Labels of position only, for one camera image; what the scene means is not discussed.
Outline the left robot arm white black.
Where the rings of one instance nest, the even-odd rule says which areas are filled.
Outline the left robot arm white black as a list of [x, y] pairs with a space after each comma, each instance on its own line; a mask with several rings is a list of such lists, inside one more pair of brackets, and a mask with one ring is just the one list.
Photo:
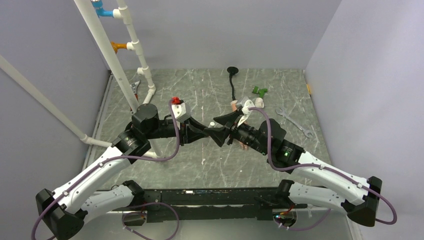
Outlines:
[[205, 126], [191, 116], [185, 103], [168, 107], [170, 115], [160, 119], [154, 104], [140, 105], [95, 162], [64, 185], [36, 195], [37, 221], [44, 222], [55, 239], [68, 240], [100, 215], [126, 207], [137, 210], [146, 202], [144, 189], [133, 180], [101, 194], [96, 191], [135, 161], [146, 160], [152, 139], [175, 138], [177, 146], [182, 146], [206, 137]]

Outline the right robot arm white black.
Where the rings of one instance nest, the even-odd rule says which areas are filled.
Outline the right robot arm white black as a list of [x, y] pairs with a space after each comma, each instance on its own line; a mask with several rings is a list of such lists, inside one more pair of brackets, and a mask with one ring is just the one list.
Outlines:
[[273, 170], [300, 175], [321, 184], [313, 187], [292, 180], [281, 181], [275, 194], [280, 207], [310, 204], [339, 211], [365, 227], [380, 222], [377, 218], [379, 203], [383, 199], [380, 178], [356, 176], [325, 163], [286, 140], [286, 131], [266, 114], [258, 129], [241, 122], [244, 117], [240, 110], [215, 117], [221, 126], [207, 127], [204, 131], [220, 147], [237, 140], [266, 156]]

